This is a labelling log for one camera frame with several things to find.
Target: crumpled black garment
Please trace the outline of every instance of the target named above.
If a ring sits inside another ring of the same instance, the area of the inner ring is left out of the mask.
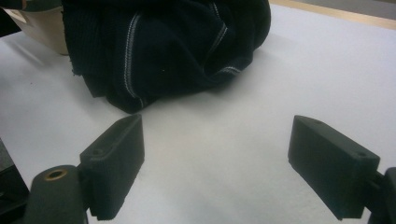
[[[227,82],[267,37],[267,0],[63,0],[73,72],[134,113]]]

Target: beige object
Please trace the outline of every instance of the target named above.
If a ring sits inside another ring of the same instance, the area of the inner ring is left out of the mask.
[[[23,32],[56,52],[66,55],[64,40],[63,7],[47,11],[27,12],[5,9]]]

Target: white table surface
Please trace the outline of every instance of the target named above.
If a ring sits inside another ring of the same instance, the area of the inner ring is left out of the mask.
[[[381,173],[395,166],[396,32],[272,11],[267,40],[233,83],[141,112],[146,161],[109,223],[338,223],[288,163],[294,115],[372,150]],[[0,136],[28,185],[52,166],[79,164],[79,153],[126,116],[90,96],[68,57],[24,34],[0,39],[0,68]]]

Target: white stitching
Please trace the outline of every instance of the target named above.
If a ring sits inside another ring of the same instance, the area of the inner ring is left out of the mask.
[[[221,16],[219,14],[218,7],[216,6],[216,3],[213,3],[213,8],[215,9],[216,15],[218,16],[218,18],[221,19]]]
[[[223,23],[221,30],[218,33],[218,36],[216,37],[215,41],[213,42],[212,47],[210,48],[209,52],[206,54],[206,57],[204,59],[203,65],[206,64],[206,61],[209,59],[210,55],[215,51],[215,49],[219,46],[221,40],[224,38],[225,34],[228,31],[228,27]]]
[[[232,66],[228,66],[228,67],[224,67],[224,68],[222,68],[221,70],[218,71],[218,73],[220,73],[220,72],[226,72],[226,73],[230,73],[230,74],[236,76],[239,73],[241,73],[241,70],[239,70],[239,69],[237,69],[235,67],[232,67]]]
[[[126,47],[125,47],[125,65],[124,65],[124,84],[126,90],[131,94],[132,97],[137,98],[144,107],[143,100],[134,92],[132,87],[132,48],[134,46],[134,32],[136,30],[137,22],[139,21],[141,15],[139,13],[134,14],[132,18],[129,28],[128,35],[126,39]]]

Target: screw hole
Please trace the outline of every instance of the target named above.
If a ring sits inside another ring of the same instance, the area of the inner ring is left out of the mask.
[[[64,177],[67,174],[66,170],[54,170],[48,173],[45,177],[47,181],[57,180]]]

